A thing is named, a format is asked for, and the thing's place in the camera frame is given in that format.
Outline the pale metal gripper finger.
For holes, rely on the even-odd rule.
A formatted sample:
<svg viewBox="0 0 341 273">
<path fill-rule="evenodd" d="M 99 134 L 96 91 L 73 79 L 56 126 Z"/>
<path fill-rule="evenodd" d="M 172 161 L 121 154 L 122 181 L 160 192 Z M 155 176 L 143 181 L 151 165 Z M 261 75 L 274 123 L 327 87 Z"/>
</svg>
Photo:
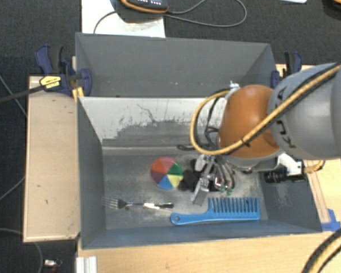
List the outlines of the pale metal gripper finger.
<svg viewBox="0 0 341 273">
<path fill-rule="evenodd" d="M 209 192 L 209 180 L 200 178 L 191 196 L 191 202 L 194 205 L 202 206 L 208 192 Z"/>
<path fill-rule="evenodd" d="M 194 163 L 194 169 L 196 171 L 202 171 L 205 165 L 206 165 L 206 156 L 200 155 Z"/>
</svg>

